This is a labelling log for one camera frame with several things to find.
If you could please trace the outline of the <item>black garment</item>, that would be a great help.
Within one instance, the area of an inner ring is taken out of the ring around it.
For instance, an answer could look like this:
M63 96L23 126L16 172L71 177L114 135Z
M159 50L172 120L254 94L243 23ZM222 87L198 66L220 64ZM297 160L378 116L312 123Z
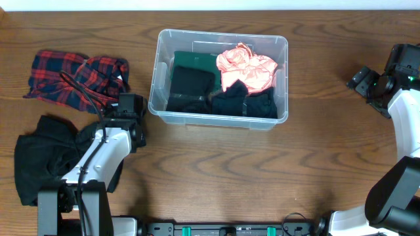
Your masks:
M69 121L41 116L32 134L20 135L14 149L14 181L22 205L37 206L45 184L58 182L93 142L96 123L81 130Z
M181 66L175 67L166 111L210 114L209 94L214 85L213 73Z

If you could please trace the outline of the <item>navy garment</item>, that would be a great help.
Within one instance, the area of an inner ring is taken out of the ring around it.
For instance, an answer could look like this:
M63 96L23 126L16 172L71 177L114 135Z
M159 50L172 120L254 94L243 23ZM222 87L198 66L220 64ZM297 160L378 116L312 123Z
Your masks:
M211 113L213 115L277 119L274 88L269 87L261 92L249 94L245 84L237 80L225 92L212 97Z

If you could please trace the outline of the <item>red navy plaid shirt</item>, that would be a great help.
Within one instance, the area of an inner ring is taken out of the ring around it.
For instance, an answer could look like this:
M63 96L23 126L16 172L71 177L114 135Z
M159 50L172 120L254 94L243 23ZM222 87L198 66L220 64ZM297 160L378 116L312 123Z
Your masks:
M24 98L94 113L118 103L127 92L129 63L124 58L87 57L74 52L40 50L31 65Z

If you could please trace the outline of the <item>pink garment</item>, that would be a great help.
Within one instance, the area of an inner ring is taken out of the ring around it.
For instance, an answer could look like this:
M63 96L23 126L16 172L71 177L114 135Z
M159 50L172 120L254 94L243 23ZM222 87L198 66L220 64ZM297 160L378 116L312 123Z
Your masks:
M238 43L236 48L217 56L216 66L224 92L241 81L248 93L253 94L272 86L278 64L268 56L255 54L245 43Z

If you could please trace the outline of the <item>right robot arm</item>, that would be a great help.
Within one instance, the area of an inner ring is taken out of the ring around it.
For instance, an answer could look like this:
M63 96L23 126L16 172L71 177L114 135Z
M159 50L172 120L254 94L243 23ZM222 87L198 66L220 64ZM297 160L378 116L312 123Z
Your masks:
M313 234L418 235L419 45L394 45L382 74L364 66L346 85L392 120L397 162L364 205L320 218Z

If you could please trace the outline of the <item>dark green garment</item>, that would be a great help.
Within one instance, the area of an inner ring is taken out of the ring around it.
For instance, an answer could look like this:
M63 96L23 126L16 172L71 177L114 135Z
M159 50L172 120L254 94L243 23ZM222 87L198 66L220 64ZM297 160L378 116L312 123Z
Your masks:
M212 93L214 94L221 89L221 71L218 69L216 61L217 54L175 51L173 70L180 66L213 73L215 84Z

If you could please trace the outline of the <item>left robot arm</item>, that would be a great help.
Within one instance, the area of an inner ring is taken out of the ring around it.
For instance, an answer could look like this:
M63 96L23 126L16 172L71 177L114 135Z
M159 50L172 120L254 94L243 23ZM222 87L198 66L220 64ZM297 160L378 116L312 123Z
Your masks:
M145 146L141 122L147 100L122 93L76 166L38 193L38 235L137 235L138 221L112 216L108 187L129 154Z

